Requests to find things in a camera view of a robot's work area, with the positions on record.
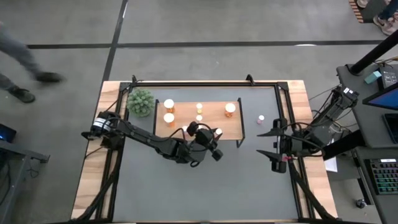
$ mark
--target wooden table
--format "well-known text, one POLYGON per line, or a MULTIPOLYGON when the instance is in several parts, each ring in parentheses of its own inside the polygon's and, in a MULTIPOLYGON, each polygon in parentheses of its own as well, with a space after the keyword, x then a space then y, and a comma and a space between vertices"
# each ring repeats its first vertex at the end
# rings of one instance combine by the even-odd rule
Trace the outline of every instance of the wooden table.
MULTIPOLYGON (((305 85, 302 80, 281 80, 282 82, 287 82, 289 84, 290 99, 293 106, 294 116, 296 121, 310 123, 312 121, 312 113, 310 104, 308 102, 307 92, 305 90, 305 85)), ((274 80, 267 81, 256 81, 256 82, 277 82, 274 80)), ((99 97, 96 114, 106 110, 109 106, 114 103, 118 97, 120 81, 109 81, 104 82, 101 89, 101 94, 99 97)), ((282 95, 282 104, 284 107, 285 117, 289 117, 289 112, 287 112, 285 97, 282 95)), ((123 112, 126 107, 126 97, 123 99, 121 111, 123 112)), ((91 141, 88 145, 87 154, 99 148, 101 141, 95 140, 91 141)), ((106 159, 106 150, 99 150, 93 153, 87 159, 85 159, 83 170, 80 177, 80 182, 78 190, 76 193, 75 204, 73 206, 71 218, 79 217, 87 208, 87 206, 93 201, 96 194, 100 190, 101 179, 103 176, 104 163, 106 159)), ((326 174, 325 164, 321 157, 308 157, 304 159, 305 169, 307 171, 308 183, 310 185, 311 191, 319 200, 319 202, 326 208, 326 210, 337 217, 337 211, 333 196, 331 194, 328 176, 326 174)), ((300 201, 302 204, 303 216, 308 217, 308 210, 306 205, 305 196, 299 190, 300 201)), ((103 207, 103 215, 106 216, 109 206, 109 195, 110 190, 106 194, 103 207)))

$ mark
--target sneaker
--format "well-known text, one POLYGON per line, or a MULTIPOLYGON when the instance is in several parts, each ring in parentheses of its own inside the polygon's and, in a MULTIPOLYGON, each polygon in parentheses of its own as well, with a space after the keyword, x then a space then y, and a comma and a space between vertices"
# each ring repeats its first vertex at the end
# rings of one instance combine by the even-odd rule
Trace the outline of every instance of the sneaker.
POLYGON ((36 80, 42 83, 58 83, 63 80, 63 77, 55 72, 43 72, 36 76, 36 80))
POLYGON ((368 5, 368 2, 368 0, 357 0, 356 4, 358 5, 358 7, 364 9, 368 5))
POLYGON ((8 92, 12 95, 18 98, 18 100, 21 100, 24 103, 31 103, 35 101, 36 97, 29 92, 29 90, 25 90, 22 88, 19 88, 18 86, 15 86, 8 90, 8 92))
POLYGON ((373 17, 373 23, 380 27, 381 32, 386 35, 391 35, 397 29, 394 27, 394 18, 389 18, 388 20, 380 19, 379 16, 373 17))

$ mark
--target computer monitor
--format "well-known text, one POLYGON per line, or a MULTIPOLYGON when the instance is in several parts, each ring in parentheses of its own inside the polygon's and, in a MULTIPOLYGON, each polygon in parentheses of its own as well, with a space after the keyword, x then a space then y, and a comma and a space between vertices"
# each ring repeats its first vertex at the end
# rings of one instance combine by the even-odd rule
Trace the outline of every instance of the computer monitor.
POLYGON ((398 83, 395 83, 382 91, 365 98, 364 105, 378 106, 391 110, 398 110, 398 83))

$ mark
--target paper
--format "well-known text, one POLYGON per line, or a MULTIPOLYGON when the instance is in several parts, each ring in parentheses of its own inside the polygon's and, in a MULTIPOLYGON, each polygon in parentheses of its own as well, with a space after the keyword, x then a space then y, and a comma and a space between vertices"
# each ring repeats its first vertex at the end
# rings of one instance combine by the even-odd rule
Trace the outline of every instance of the paper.
POLYGON ((325 161, 325 168, 326 171, 330 171, 330 172, 337 172, 337 161, 336 161, 336 157, 333 157, 331 159, 328 159, 327 161, 325 161))

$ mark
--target black floor stripe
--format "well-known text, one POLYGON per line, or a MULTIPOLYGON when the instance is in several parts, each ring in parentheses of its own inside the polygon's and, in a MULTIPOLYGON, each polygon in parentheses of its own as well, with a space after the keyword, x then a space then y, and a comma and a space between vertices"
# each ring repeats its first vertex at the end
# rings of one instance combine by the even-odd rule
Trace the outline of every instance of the black floor stripe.
POLYGON ((29 49, 107 49, 112 44, 29 44, 29 49))
POLYGON ((116 47, 119 42, 120 32, 121 32, 122 25, 123 25, 124 13, 126 12, 128 1, 129 0, 123 0, 122 6, 120 7, 118 23, 116 24, 116 28, 114 30, 111 49, 109 50, 108 59, 106 60, 106 65, 105 65, 104 75, 102 77, 102 82, 108 81, 109 76, 111 75, 113 59, 114 59, 114 55, 116 53, 116 47))
POLYGON ((377 45, 382 40, 318 40, 318 41, 249 41, 249 42, 165 42, 165 43, 125 43, 118 48, 181 48, 181 47, 268 47, 297 45, 377 45))

